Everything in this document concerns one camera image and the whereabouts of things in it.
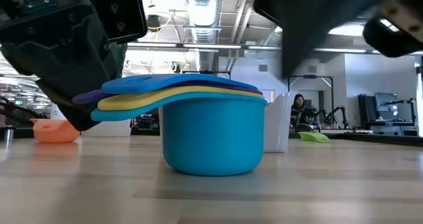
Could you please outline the blue measuring cup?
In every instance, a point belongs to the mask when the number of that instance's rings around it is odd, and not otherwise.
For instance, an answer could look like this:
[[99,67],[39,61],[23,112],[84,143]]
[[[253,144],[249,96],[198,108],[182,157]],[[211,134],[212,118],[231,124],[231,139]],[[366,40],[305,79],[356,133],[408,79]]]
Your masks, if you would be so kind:
[[250,84],[199,73],[136,75],[105,82],[101,89],[107,94],[139,94],[190,85],[225,85],[257,90]]

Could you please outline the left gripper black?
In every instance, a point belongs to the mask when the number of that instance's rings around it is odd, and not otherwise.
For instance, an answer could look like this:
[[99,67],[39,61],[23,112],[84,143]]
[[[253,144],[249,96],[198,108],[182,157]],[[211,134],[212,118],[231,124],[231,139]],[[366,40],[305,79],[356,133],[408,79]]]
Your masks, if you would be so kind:
[[98,123],[94,103],[74,104],[122,76],[127,44],[109,42],[90,0],[0,0],[0,54],[36,84],[78,131]]

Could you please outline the silver metal basket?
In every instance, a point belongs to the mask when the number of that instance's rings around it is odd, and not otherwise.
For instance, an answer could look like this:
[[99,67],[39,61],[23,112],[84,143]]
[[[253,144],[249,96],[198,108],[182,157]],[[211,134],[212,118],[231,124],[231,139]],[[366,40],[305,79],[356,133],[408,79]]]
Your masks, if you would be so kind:
[[237,94],[188,93],[160,100],[163,153],[177,157],[259,156],[288,146],[289,94],[268,104]]

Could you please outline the person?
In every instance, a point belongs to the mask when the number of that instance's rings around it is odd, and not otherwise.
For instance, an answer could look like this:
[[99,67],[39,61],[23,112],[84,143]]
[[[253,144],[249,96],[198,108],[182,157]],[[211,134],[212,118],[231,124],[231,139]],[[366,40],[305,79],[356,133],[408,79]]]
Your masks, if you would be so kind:
[[291,106],[290,128],[294,132],[313,131],[316,124],[315,111],[306,107],[302,94],[296,94]]

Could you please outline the computer monitor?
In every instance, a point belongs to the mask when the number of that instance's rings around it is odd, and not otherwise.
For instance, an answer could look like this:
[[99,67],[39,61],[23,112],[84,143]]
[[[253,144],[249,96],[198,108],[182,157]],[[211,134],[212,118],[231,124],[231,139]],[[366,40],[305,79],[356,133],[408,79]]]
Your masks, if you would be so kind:
[[375,93],[376,110],[378,118],[381,120],[394,120],[398,113],[398,108],[392,104],[397,101],[395,93]]

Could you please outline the orange measuring cup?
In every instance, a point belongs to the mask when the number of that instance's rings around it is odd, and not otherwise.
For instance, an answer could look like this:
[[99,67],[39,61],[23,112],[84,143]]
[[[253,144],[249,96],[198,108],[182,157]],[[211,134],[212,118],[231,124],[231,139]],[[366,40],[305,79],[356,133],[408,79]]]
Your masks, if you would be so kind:
[[31,118],[35,140],[40,143],[72,143],[80,136],[67,120]]

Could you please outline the black aluminium table frame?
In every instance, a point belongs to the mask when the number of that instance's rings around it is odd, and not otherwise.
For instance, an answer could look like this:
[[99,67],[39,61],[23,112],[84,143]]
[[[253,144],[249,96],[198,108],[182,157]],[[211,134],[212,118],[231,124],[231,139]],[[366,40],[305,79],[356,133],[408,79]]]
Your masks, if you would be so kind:
[[[0,128],[0,139],[4,138],[5,128]],[[147,131],[133,129],[131,135],[150,135],[160,137],[159,131]],[[405,145],[412,147],[423,147],[423,137],[398,136],[398,135],[374,135],[364,133],[329,133],[326,136],[333,139],[345,139],[352,141],[365,141],[371,143],[384,143],[391,145]],[[32,128],[14,128],[14,138],[34,138]],[[299,134],[290,133],[290,139],[300,139]]]

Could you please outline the yellow measuring cup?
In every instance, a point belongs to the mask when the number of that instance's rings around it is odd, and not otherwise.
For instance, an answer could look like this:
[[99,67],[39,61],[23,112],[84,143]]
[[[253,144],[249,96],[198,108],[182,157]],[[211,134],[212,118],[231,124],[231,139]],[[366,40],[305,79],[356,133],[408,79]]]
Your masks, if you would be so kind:
[[115,111],[115,110],[132,110],[141,108],[154,102],[159,102],[165,98],[176,96],[180,94],[188,93],[206,93],[206,94],[237,94],[253,96],[257,98],[264,98],[259,93],[239,91],[235,89],[224,89],[218,87],[206,87],[206,86],[182,86],[182,87],[171,87],[169,89],[160,89],[158,91],[143,93],[143,94],[120,94],[110,96],[100,100],[97,104],[99,110],[103,111]]

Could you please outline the purple measuring cup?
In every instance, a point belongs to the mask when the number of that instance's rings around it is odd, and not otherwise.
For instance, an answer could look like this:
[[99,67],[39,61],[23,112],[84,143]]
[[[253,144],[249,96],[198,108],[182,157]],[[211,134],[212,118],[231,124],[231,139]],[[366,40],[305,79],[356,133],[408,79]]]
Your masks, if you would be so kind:
[[[250,93],[256,93],[259,95],[263,95],[258,89],[251,89],[247,87],[242,87],[240,85],[229,85],[227,83],[221,82],[214,82],[214,81],[184,81],[179,83],[174,83],[171,85],[167,85],[166,87],[162,87],[162,89],[168,89],[173,87],[182,87],[182,86],[205,86],[205,87],[216,87],[221,89],[233,89],[237,91],[246,91]],[[79,94],[73,97],[72,102],[74,104],[90,104],[90,103],[97,103],[104,98],[108,98],[110,96],[116,96],[116,94],[108,94],[104,93],[101,89],[97,89],[94,91],[90,91],[87,93]]]

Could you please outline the black cabinet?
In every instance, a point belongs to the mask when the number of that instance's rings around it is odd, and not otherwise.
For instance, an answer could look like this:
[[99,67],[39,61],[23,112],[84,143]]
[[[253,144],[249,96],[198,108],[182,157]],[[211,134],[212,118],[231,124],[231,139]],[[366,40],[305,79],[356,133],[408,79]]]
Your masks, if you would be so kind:
[[375,97],[368,96],[367,94],[358,95],[358,105],[360,112],[360,122],[365,126],[366,122],[374,122],[377,118]]

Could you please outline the silver metal cylinder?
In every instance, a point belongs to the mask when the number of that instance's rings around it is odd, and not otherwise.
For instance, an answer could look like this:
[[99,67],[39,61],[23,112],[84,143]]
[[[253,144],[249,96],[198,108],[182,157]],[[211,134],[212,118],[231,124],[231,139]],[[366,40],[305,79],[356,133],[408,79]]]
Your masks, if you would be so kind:
[[14,126],[5,126],[4,127],[4,142],[6,145],[10,145],[14,139]]

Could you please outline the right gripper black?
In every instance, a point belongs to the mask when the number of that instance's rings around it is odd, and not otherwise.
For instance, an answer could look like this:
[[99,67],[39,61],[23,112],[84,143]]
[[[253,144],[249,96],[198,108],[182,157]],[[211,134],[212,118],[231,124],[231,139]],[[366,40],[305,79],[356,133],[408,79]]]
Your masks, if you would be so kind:
[[423,50],[423,0],[254,0],[254,9],[282,28],[287,79],[333,28],[372,11],[364,40],[386,57]]

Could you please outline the green measuring cup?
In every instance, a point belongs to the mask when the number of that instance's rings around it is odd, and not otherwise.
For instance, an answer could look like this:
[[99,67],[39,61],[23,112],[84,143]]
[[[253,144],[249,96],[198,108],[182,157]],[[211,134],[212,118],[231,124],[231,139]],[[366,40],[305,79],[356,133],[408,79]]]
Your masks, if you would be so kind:
[[317,143],[330,143],[330,139],[322,133],[303,131],[303,132],[299,132],[298,134],[300,138],[304,141],[312,141]]

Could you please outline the teal measuring cup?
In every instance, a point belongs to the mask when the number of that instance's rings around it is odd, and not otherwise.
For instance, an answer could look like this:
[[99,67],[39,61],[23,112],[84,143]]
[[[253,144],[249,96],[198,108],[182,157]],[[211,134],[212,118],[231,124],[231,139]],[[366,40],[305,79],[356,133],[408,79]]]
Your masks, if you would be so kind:
[[264,154],[266,100],[193,92],[159,98],[112,96],[91,113],[96,122],[128,120],[156,108],[166,163],[178,172],[232,176],[255,169]]

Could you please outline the silver ventilation duct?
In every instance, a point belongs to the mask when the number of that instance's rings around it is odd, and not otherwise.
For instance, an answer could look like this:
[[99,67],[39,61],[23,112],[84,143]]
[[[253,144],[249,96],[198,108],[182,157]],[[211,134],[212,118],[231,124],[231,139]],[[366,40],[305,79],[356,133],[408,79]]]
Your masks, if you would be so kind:
[[188,0],[188,15],[192,39],[196,44],[215,44],[219,21],[220,0]]

